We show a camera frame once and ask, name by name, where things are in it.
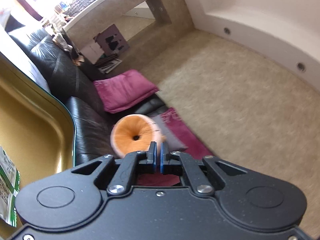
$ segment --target green snack bag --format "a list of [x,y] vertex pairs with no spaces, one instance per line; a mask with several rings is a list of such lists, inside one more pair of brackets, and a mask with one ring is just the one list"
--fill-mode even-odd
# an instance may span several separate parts
[[0,146],[0,218],[14,227],[17,226],[14,201],[19,187],[20,173]]

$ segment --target plush toy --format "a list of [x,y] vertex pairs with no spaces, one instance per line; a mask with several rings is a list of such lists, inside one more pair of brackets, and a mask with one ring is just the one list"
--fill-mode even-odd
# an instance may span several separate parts
[[124,158],[127,153],[147,151],[151,142],[157,143],[160,152],[165,136],[158,125],[142,114],[130,114],[120,119],[111,132],[111,145],[116,154]]

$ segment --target grey cushion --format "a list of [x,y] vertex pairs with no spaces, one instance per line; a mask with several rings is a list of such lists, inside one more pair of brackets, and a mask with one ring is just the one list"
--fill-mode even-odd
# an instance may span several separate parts
[[165,122],[162,120],[161,115],[151,117],[151,119],[159,126],[162,135],[166,136],[169,151],[185,151],[188,147],[182,143],[172,132],[167,128]]

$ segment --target pink cushion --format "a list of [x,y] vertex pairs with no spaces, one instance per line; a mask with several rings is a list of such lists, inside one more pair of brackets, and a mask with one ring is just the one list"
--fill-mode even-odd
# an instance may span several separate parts
[[131,69],[115,77],[93,82],[109,113],[124,111],[159,91],[156,85]]

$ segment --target yellow tray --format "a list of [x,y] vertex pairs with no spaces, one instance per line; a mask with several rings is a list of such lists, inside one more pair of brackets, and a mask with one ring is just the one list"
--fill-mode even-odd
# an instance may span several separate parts
[[[60,101],[19,70],[29,64],[0,27],[0,145],[20,171],[20,188],[74,165],[75,123]],[[19,227],[20,221],[13,228],[0,220],[0,236]]]

